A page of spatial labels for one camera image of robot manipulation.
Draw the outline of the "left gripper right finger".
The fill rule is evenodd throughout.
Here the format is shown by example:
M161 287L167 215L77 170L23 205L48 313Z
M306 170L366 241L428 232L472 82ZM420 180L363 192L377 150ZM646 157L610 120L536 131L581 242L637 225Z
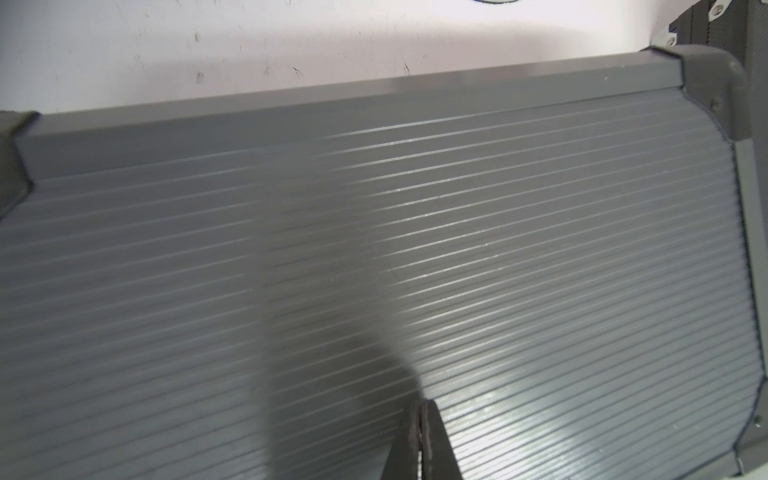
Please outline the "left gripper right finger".
M420 407L421 478L426 480L462 480L445 424L434 400Z

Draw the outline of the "black poker case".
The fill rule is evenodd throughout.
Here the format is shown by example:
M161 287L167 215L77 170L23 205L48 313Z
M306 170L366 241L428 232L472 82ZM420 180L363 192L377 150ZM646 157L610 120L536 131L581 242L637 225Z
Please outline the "black poker case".
M766 1L696 1L652 38L652 45L701 44L725 50L745 68L767 64Z
M5 479L767 463L748 78L703 45L1 115Z

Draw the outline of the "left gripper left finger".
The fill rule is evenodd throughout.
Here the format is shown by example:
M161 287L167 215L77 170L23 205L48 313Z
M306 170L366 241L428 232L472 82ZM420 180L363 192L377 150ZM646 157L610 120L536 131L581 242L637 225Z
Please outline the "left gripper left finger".
M416 480L421 451L421 400L411 400L399 421L381 480Z

